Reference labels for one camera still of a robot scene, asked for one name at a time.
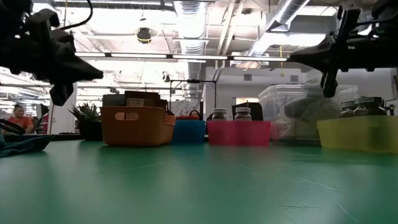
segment duct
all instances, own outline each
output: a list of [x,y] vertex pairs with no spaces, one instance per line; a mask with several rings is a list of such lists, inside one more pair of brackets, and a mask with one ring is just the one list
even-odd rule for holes
[[[53,7],[65,7],[66,0],[50,0]],[[93,8],[100,9],[140,9],[174,11],[170,1],[160,0],[91,0]],[[86,0],[68,0],[68,7],[88,7]]]
[[275,44],[275,34],[272,30],[289,31],[290,22],[296,17],[298,11],[307,5],[310,0],[281,0],[278,8],[272,13],[272,18],[267,22],[266,33],[252,45],[246,56],[261,57],[264,52]]
[[[178,34],[180,38],[202,39],[206,34],[206,2],[175,1],[174,9],[178,15]],[[200,41],[181,41],[183,54],[201,55],[205,52],[205,43]],[[185,77],[187,79],[204,80],[201,75],[200,63],[187,63]]]

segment red container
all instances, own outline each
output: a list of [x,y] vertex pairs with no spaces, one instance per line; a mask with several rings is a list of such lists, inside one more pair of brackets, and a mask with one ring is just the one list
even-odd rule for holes
[[213,145],[269,145],[270,121],[208,121],[207,127]]

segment black pot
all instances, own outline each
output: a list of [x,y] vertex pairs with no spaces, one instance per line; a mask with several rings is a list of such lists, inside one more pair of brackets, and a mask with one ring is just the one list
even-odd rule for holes
[[81,136],[87,141],[102,141],[102,123],[100,121],[94,122],[80,122],[79,129]]

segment brown jar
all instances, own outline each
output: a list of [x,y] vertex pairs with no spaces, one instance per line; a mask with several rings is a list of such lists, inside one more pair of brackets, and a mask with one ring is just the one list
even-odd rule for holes
[[212,121],[226,121],[226,109],[224,108],[214,108]]
[[355,110],[355,102],[354,101],[346,101],[341,103],[341,109],[343,110],[340,113],[340,118],[350,118],[354,116]]
[[250,108],[236,108],[235,121],[251,121]]
[[381,97],[359,97],[355,99],[354,116],[386,115]]

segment container lid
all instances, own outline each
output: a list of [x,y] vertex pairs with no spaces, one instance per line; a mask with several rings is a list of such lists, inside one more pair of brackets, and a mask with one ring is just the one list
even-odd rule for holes
[[381,97],[366,97],[362,96],[357,99],[355,99],[355,105],[361,104],[361,103],[381,103],[382,98]]
[[213,113],[226,113],[226,109],[224,108],[214,108]]
[[[343,93],[356,94],[358,86],[355,85],[339,85],[336,88],[336,95]],[[323,96],[323,90],[320,85],[273,85],[266,88],[262,93],[259,94],[259,101],[267,98],[273,98],[277,95],[291,96],[291,95],[310,95],[310,96]]]
[[235,112],[237,112],[237,113],[240,113],[240,112],[250,113],[251,109],[250,108],[236,108]]
[[355,106],[355,102],[354,101],[346,101],[346,102],[341,103],[342,108],[346,108],[346,107],[350,107],[350,106]]

